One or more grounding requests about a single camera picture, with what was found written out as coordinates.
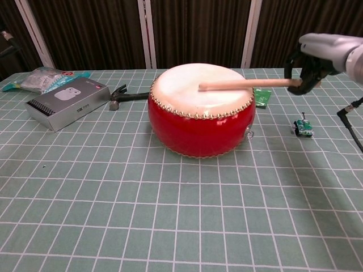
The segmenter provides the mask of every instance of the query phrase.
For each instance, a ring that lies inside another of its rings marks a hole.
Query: black cable
[[[358,140],[356,134],[354,133],[352,129],[352,125],[348,120],[347,113],[354,110],[355,108],[358,108],[363,103],[363,97],[360,100],[352,102],[350,105],[346,106],[345,108],[341,109],[337,112],[337,115],[343,122],[344,126],[349,130],[350,134],[352,135],[353,140],[358,145],[359,149],[363,152],[363,146]]]

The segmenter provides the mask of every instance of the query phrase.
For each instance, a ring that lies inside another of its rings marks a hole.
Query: wooden stick
[[[253,87],[298,87],[300,79],[242,79],[231,81],[201,82],[199,91],[240,90]]]

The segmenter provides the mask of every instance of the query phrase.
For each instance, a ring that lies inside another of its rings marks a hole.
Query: curtain
[[[137,0],[28,0],[61,70],[143,69]]]
[[[41,66],[39,55],[14,0],[1,0],[0,20],[5,23],[7,31],[21,47],[21,51],[0,59],[0,80],[14,73],[32,71]],[[0,51],[8,46],[9,44],[1,36]]]
[[[157,67],[240,67],[250,0],[151,0]]]
[[[362,0],[263,1],[251,67],[283,67],[309,32],[362,37],[362,15]]]

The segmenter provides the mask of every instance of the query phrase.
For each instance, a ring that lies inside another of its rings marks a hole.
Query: drum
[[[199,83],[241,79],[234,70],[206,63],[166,70],[151,85],[148,98],[155,135],[170,150],[195,158],[235,149],[254,122],[253,88],[200,91]]]

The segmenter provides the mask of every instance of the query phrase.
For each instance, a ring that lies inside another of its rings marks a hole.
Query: product box
[[[25,103],[29,115],[56,132],[109,102],[106,85],[80,77]]]

